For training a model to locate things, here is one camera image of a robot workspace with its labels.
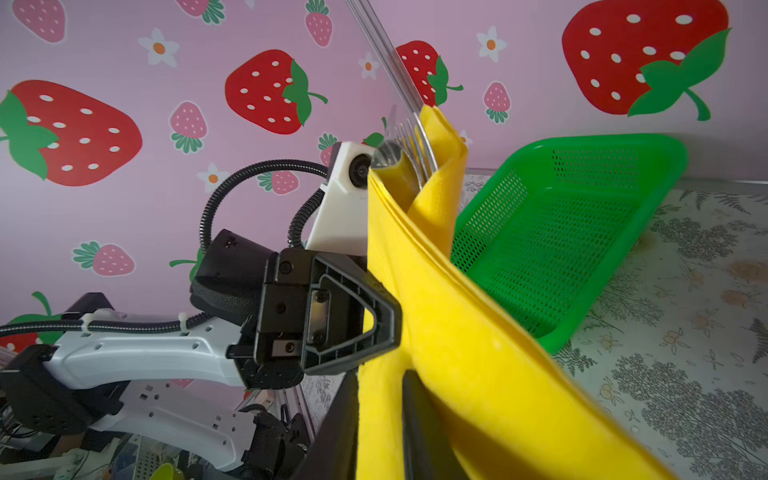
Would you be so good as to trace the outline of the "yellow paper napkin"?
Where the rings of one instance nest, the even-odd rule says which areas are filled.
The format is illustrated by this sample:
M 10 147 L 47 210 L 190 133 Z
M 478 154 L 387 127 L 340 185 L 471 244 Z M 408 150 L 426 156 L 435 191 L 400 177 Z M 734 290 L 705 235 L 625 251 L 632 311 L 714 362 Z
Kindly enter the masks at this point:
M 438 164 L 423 189 L 386 170 L 368 181 L 368 268 L 399 301 L 403 324 L 399 347 L 358 371 L 356 477 L 405 477 L 402 383 L 414 371 L 443 423 L 444 476 L 669 478 L 451 263 L 468 150 L 439 109 L 424 107 L 420 119 Z

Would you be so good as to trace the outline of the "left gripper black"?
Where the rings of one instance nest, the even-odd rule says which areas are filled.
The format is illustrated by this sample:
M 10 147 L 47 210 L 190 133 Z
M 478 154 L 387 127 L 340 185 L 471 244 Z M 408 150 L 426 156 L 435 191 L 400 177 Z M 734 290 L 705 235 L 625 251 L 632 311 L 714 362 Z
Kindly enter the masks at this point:
M 225 348 L 248 389 L 338 375 L 400 346 L 402 308 L 356 258 L 280 252 L 222 230 L 190 287 L 194 307 L 239 327 Z

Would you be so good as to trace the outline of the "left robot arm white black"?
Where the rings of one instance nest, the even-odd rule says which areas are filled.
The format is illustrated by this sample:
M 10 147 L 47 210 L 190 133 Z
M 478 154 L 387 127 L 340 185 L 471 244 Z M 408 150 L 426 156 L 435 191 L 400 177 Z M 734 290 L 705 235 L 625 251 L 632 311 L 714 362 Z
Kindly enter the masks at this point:
M 294 216 L 286 249 L 213 232 L 228 193 L 279 170 L 325 179 Z M 400 306 L 365 266 L 369 170 L 369 157 L 358 154 L 330 166 L 259 162 L 227 178 L 203 210 L 192 317 L 135 323 L 89 293 L 60 321 L 3 327 L 5 336 L 60 333 L 2 370 L 13 418 L 52 435 L 138 434 L 243 478 L 291 477 L 308 445 L 300 417 L 285 421 L 255 407 L 218 412 L 173 381 L 283 390 L 307 376 L 350 372 L 398 346 Z

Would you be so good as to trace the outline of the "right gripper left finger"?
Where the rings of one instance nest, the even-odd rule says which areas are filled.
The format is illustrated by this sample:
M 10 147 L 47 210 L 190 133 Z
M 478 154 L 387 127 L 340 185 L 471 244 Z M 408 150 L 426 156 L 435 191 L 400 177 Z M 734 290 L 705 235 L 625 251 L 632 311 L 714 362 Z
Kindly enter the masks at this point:
M 353 480 L 356 478 L 359 400 L 356 371 L 347 372 L 331 403 L 319 434 L 292 479 Z

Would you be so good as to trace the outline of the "green plastic basket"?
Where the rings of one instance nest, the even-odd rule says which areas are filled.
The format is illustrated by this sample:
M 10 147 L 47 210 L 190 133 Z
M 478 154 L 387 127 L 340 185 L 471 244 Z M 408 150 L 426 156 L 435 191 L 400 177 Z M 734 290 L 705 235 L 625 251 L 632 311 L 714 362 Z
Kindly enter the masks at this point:
M 688 162 L 684 143 L 663 134 L 529 144 L 459 214 L 451 262 L 555 354 Z

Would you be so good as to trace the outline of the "silver spoon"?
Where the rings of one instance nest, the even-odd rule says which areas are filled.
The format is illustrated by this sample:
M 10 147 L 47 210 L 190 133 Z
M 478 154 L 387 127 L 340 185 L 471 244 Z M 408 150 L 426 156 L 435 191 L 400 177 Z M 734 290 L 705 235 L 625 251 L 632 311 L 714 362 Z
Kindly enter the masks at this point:
M 384 139 L 376 147 L 372 155 L 371 168 L 390 170 L 405 180 L 416 180 L 410 157 L 400 142 L 394 139 Z

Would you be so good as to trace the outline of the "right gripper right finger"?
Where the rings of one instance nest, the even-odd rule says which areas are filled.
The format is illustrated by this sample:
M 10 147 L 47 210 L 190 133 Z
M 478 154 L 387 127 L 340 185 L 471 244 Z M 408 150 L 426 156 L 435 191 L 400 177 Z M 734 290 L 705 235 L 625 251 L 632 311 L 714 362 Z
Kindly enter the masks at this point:
M 402 423 L 405 478 L 467 479 L 428 390 L 415 370 L 402 380 Z

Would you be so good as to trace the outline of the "silver fork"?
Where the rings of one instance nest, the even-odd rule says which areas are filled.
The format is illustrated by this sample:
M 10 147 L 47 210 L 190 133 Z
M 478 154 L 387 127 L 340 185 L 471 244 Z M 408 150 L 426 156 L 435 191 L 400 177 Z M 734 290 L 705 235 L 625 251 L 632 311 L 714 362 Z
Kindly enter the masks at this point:
M 395 141 L 411 162 L 419 188 L 422 189 L 438 170 L 438 163 L 417 115 L 397 124 L 394 128 Z

